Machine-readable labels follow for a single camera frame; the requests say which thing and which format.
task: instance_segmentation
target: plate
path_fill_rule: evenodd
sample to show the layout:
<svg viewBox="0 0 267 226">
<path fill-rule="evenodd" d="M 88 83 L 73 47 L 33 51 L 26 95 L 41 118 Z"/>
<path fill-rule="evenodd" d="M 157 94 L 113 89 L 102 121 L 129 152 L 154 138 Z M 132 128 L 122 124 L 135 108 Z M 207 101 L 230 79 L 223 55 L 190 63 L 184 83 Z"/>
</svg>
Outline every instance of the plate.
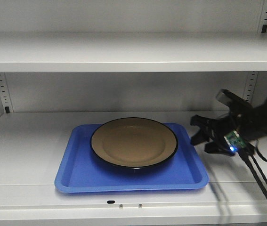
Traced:
<svg viewBox="0 0 267 226">
<path fill-rule="evenodd" d="M 171 158 L 178 139 L 166 125 L 145 118 L 122 118 L 100 126 L 91 137 L 94 153 L 106 162 L 144 168 Z"/>
</svg>

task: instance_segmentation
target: plastic tray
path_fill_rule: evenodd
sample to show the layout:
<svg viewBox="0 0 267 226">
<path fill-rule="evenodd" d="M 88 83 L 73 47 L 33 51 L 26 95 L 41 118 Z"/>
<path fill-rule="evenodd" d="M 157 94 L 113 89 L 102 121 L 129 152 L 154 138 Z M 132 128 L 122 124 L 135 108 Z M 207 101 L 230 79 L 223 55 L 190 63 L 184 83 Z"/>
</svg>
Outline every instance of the plastic tray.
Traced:
<svg viewBox="0 0 267 226">
<path fill-rule="evenodd" d="M 55 179 L 56 188 L 64 193 L 95 193 L 204 187 L 209 177 L 186 130 L 175 123 L 165 125 L 177 135 L 178 150 L 166 162 L 143 169 L 113 166 L 93 153 L 90 138 L 99 124 L 74 128 Z"/>
</svg>

